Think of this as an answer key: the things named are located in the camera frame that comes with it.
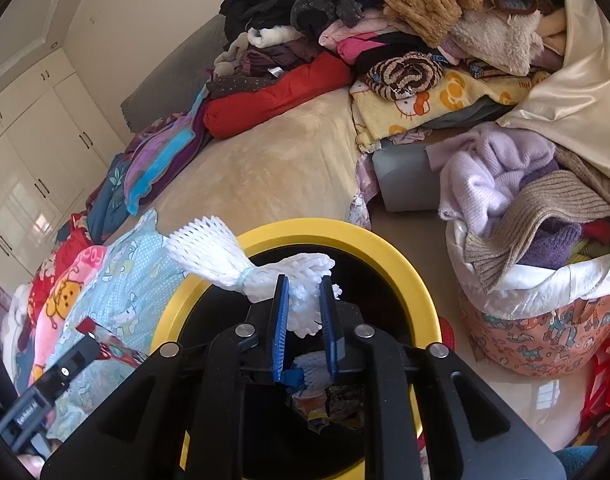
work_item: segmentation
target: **brown ribbed sweater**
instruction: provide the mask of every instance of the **brown ribbed sweater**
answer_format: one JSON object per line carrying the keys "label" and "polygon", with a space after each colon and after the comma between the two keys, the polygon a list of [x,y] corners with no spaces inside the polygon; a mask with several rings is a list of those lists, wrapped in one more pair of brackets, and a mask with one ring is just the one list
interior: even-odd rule
{"label": "brown ribbed sweater", "polygon": [[563,146],[556,146],[554,158],[556,162],[568,168],[610,205],[610,178],[608,176],[605,176],[589,162],[585,162],[576,153],[570,152]]}
{"label": "brown ribbed sweater", "polygon": [[610,205],[570,171],[553,171],[525,186],[509,205],[490,238],[471,231],[464,257],[489,293],[528,250],[546,218],[589,222],[610,216]]}

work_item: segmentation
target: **yellow trash can rim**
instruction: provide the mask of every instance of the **yellow trash can rim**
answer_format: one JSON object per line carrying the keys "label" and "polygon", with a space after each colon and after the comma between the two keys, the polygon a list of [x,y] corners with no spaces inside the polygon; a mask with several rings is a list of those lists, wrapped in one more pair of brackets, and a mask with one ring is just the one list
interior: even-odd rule
{"label": "yellow trash can rim", "polygon": [[[415,346],[425,348],[441,341],[438,316],[425,284],[412,264],[393,245],[361,227],[326,218],[296,218],[267,224],[252,229],[238,238],[248,257],[259,253],[294,245],[319,245],[344,251],[369,265],[394,291],[405,310]],[[150,351],[167,341],[176,341],[194,304],[211,283],[189,275],[167,303],[154,332]],[[416,433],[421,432],[416,399],[411,394]],[[181,464],[185,462],[188,438],[185,438]],[[365,478],[365,461],[351,466],[333,478],[362,480]]]}

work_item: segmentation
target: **clothing tag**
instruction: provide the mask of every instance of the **clothing tag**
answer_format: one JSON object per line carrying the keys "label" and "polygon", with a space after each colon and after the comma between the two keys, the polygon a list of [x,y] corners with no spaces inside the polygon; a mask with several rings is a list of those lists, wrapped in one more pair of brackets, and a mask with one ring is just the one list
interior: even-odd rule
{"label": "clothing tag", "polygon": [[285,70],[283,70],[281,67],[276,66],[274,68],[268,68],[267,71],[272,74],[274,77],[280,77],[285,73]]}

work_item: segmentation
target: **beige fleece blanket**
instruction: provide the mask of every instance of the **beige fleece blanket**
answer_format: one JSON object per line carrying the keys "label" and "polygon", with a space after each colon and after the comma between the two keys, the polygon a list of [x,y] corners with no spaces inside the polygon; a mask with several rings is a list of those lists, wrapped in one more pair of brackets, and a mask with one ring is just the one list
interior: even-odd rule
{"label": "beige fleece blanket", "polygon": [[169,235],[209,215],[221,217],[236,235],[289,218],[346,221],[357,191],[355,137],[349,91],[341,88],[236,137],[212,140],[152,202],[159,231]]}

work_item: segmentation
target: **wardrobe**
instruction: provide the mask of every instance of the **wardrobe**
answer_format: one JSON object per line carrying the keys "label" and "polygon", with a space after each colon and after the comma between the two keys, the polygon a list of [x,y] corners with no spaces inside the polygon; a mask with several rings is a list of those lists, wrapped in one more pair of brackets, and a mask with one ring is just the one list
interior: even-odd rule
{"label": "wardrobe", "polygon": [[31,280],[125,145],[57,49],[0,92],[0,285]]}

